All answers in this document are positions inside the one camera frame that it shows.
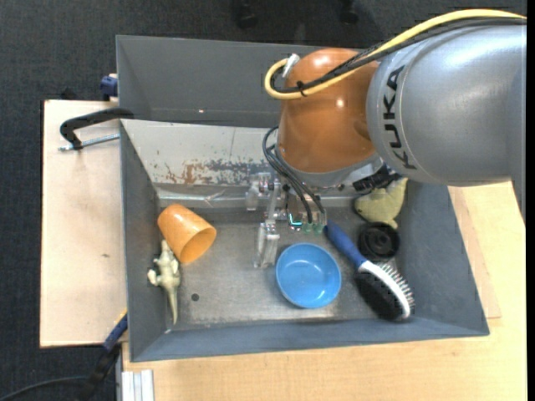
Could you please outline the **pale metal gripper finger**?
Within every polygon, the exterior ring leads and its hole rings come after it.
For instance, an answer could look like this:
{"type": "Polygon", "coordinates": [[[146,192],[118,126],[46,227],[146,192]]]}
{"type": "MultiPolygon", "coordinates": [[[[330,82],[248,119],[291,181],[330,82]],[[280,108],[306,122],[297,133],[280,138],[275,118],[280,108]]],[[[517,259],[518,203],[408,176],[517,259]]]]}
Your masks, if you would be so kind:
{"type": "Polygon", "coordinates": [[[278,250],[278,230],[275,221],[264,221],[260,224],[256,237],[256,250],[253,266],[266,268],[273,266],[278,250]]]}
{"type": "Polygon", "coordinates": [[[274,212],[281,195],[280,179],[271,172],[260,172],[249,177],[249,188],[245,194],[247,211],[255,211],[261,201],[267,202],[267,211],[274,212]]]}

